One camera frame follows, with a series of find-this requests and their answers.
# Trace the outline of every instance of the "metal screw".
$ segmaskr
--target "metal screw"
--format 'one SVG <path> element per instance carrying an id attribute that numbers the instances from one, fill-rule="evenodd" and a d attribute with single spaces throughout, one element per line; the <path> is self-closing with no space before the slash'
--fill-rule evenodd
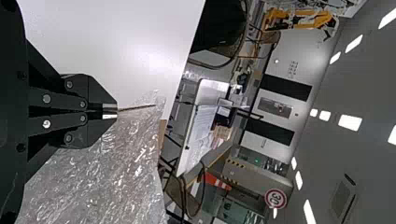
<path id="1" fill-rule="evenodd" d="M 43 95 L 43 102 L 45 104 L 49 104 L 50 103 L 50 95 L 48 95 L 48 94 Z"/>
<path id="2" fill-rule="evenodd" d="M 72 81 L 66 81 L 66 87 L 69 89 L 73 88 L 73 82 Z"/>
<path id="3" fill-rule="evenodd" d="M 48 129 L 50 127 L 50 121 L 49 120 L 44 120 L 43 122 L 43 128 Z"/>
<path id="4" fill-rule="evenodd" d="M 68 135 L 64 138 L 64 141 L 65 141 L 66 143 L 71 143 L 72 140 L 73 140 L 73 136 L 72 136 L 71 134 L 68 134 Z"/>
<path id="5" fill-rule="evenodd" d="M 20 143 L 17 145 L 17 151 L 19 152 L 23 152 L 24 150 L 26 150 L 26 145 L 23 143 Z"/>

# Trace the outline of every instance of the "table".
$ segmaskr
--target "table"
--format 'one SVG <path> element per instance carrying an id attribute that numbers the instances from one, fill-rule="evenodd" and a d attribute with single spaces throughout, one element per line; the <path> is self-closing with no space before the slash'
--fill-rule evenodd
<path id="1" fill-rule="evenodd" d="M 95 77 L 119 108 L 156 91 L 169 118 L 205 0 L 18 3 L 28 40 L 60 74 Z"/>
<path id="2" fill-rule="evenodd" d="M 177 176 L 180 176 L 195 165 L 211 150 L 210 128 L 218 110 L 218 101 L 225 98 L 229 84 L 209 79 L 197 83 L 193 97 L 187 131 L 183 136 L 181 151 L 177 163 Z"/>
<path id="3" fill-rule="evenodd" d="M 59 149 L 26 183 L 17 224 L 165 224 L 157 106 L 119 113 L 92 147 Z"/>

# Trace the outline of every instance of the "white wall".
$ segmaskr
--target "white wall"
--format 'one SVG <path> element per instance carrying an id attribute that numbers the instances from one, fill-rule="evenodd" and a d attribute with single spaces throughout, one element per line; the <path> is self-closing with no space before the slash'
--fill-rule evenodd
<path id="1" fill-rule="evenodd" d="M 320 30 L 282 31 L 282 36 L 278 46 L 272 53 L 270 62 L 266 69 L 266 74 L 304 83 L 312 86 L 313 88 L 306 102 L 271 91 L 260 90 L 257 100 L 253 106 L 253 112 L 264 115 L 263 120 L 267 122 L 295 132 L 289 147 L 268 140 L 271 144 L 266 145 L 264 150 L 261 148 L 258 149 L 259 151 L 263 151 L 264 155 L 285 163 L 290 162 L 294 150 L 300 141 L 306 119 L 318 93 L 319 85 L 324 77 L 325 70 L 336 44 L 337 37 L 321 43 L 323 38 L 324 33 Z M 295 76 L 289 75 L 290 63 L 292 61 L 299 63 Z M 258 109 L 261 97 L 265 97 L 285 105 L 292 105 L 293 109 L 291 111 L 290 118 L 281 118 Z"/>
<path id="2" fill-rule="evenodd" d="M 335 49 L 343 54 L 329 67 L 314 105 L 332 111 L 332 118 L 308 120 L 295 154 L 303 188 L 292 194 L 286 221 L 270 223 L 306 223 L 303 205 L 309 199 L 317 223 L 333 224 L 331 195 L 344 173 L 357 182 L 358 192 L 348 223 L 395 222 L 396 146 L 388 138 L 396 124 L 396 21 L 377 30 L 382 17 L 394 8 L 393 0 L 368 1 L 346 24 Z M 346 46 L 360 34 L 365 35 L 361 44 L 345 54 Z M 363 118 L 359 131 L 339 127 L 341 114 Z"/>
<path id="3" fill-rule="evenodd" d="M 95 77 L 129 107 L 150 91 L 168 119 L 205 0 L 20 0 L 27 38 L 61 74 Z"/>

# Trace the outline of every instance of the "wire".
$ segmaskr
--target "wire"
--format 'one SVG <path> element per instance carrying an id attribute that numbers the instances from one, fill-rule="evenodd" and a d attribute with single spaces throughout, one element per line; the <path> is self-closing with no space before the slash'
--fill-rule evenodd
<path id="1" fill-rule="evenodd" d="M 205 164 L 204 164 L 202 161 L 199 161 L 199 162 L 200 162 L 201 165 L 202 165 L 202 169 L 201 169 L 201 172 L 200 172 L 199 176 L 201 176 L 201 177 L 204 178 L 204 185 L 202 186 L 201 203 L 198 205 L 197 210 L 196 210 L 193 214 L 191 214 L 191 213 L 189 212 L 189 207 L 187 206 L 187 195 L 185 195 L 185 197 L 186 197 L 186 214 L 187 214 L 187 217 L 189 217 L 190 219 L 192 219 L 193 217 L 196 217 L 196 216 L 198 215 L 198 213 L 199 213 L 199 212 L 201 211 L 201 209 L 202 209 L 202 205 L 204 204 L 205 186 L 206 186 L 206 167 L 205 167 Z M 186 179 L 184 178 L 184 176 L 182 176 L 181 179 L 183 180 L 184 183 L 186 183 Z"/>
<path id="2" fill-rule="evenodd" d="M 181 198 L 181 212 L 182 212 L 182 221 L 181 223 L 184 222 L 184 216 L 187 215 L 187 217 L 189 219 L 193 219 L 194 217 L 196 217 L 198 215 L 198 213 L 201 211 L 202 209 L 202 205 L 204 204 L 204 197 L 205 197 L 205 188 L 206 188 L 206 166 L 205 164 L 200 161 L 201 165 L 202 165 L 202 169 L 200 171 L 200 173 L 198 174 L 198 178 L 203 178 L 204 179 L 204 185 L 202 188 L 202 196 L 201 196 L 201 203 L 198 205 L 198 208 L 196 211 L 194 211 L 192 214 L 189 211 L 189 207 L 187 206 L 187 184 L 186 184 L 186 178 L 182 175 L 180 177 L 182 183 L 180 183 L 180 180 L 175 177 L 175 175 L 173 174 L 175 167 L 172 165 L 172 162 L 177 162 L 177 160 L 179 159 L 179 157 L 172 159 L 171 161 L 167 161 L 166 159 L 164 159 L 162 156 L 160 156 L 160 160 L 162 160 L 166 165 L 168 165 L 169 167 L 171 167 L 171 171 L 166 170 L 165 167 L 165 172 L 168 173 L 169 175 L 171 175 L 173 178 L 175 178 L 179 184 L 179 189 L 180 189 L 180 198 Z M 163 188 L 163 191 L 165 191 L 165 189 L 168 186 L 168 181 L 166 181 L 165 187 Z"/>

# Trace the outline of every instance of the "cable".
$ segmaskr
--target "cable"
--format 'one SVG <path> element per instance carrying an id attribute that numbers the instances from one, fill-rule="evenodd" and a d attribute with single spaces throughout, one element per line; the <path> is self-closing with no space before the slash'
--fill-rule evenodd
<path id="1" fill-rule="evenodd" d="M 206 166 L 205 166 L 205 164 L 202 161 L 199 161 L 199 162 L 202 165 L 202 169 L 201 169 L 201 172 L 200 172 L 199 176 L 204 178 L 204 185 L 203 185 L 203 188 L 202 188 L 201 203 L 198 205 L 197 210 L 194 213 L 192 213 L 192 214 L 189 212 L 189 207 L 187 206 L 187 196 L 185 196 L 186 197 L 186 214 L 187 214 L 187 217 L 190 218 L 190 219 L 192 219 L 193 217 L 196 217 L 198 215 L 198 213 L 202 209 L 202 205 L 204 204 L 205 186 L 206 186 Z M 181 178 L 182 178 L 182 180 L 184 182 L 186 181 L 184 176 L 182 176 Z"/>
<path id="2" fill-rule="evenodd" d="M 247 20 L 247 24 L 245 26 L 244 33 L 242 33 L 241 42 L 240 42 L 237 50 L 233 54 L 233 56 L 227 62 L 225 62 L 225 63 L 223 63 L 221 65 L 211 65 L 211 64 L 208 64 L 208 63 L 202 63 L 202 62 L 194 60 L 194 59 L 192 59 L 190 57 L 187 60 L 188 63 L 192 63 L 192 64 L 195 64 L 197 66 L 202 66 L 204 68 L 211 69 L 211 70 L 218 70 L 218 69 L 223 68 L 223 67 L 227 66 L 228 64 L 232 63 L 233 60 L 235 60 L 237 58 L 239 52 L 241 51 L 242 47 L 244 46 L 245 37 L 248 35 L 248 24 L 249 24 L 249 9 L 250 9 L 249 1 L 248 0 L 242 0 L 242 1 L 245 3 L 245 8 L 246 8 L 245 17 L 246 17 L 246 20 Z"/>
<path id="3" fill-rule="evenodd" d="M 198 208 L 196 211 L 194 211 L 192 214 L 189 211 L 189 207 L 187 206 L 187 183 L 186 183 L 186 178 L 182 175 L 180 177 L 182 183 L 180 183 L 180 180 L 175 177 L 175 175 L 173 174 L 175 167 L 171 164 L 173 161 L 177 162 L 178 157 L 172 159 L 171 161 L 167 161 L 166 159 L 164 159 L 162 156 L 160 156 L 160 159 L 169 167 L 172 168 L 172 171 L 168 171 L 165 169 L 165 172 L 168 173 L 169 175 L 171 175 L 173 178 L 175 178 L 179 184 L 179 189 L 180 189 L 180 199 L 181 199 L 181 212 L 182 212 L 182 221 L 181 223 L 184 223 L 184 216 L 187 215 L 187 217 L 189 219 L 193 219 L 194 217 L 196 217 L 198 215 L 198 213 L 201 211 L 202 206 L 204 204 L 204 197 L 205 197 L 205 188 L 206 188 L 206 166 L 205 164 L 200 161 L 201 165 L 202 165 L 202 169 L 200 171 L 200 173 L 198 174 L 198 178 L 201 177 L 204 179 L 204 185 L 202 188 L 202 196 L 201 196 L 201 203 L 198 205 Z M 165 187 L 163 188 L 163 191 L 167 188 L 168 186 L 168 181 L 166 181 Z"/>

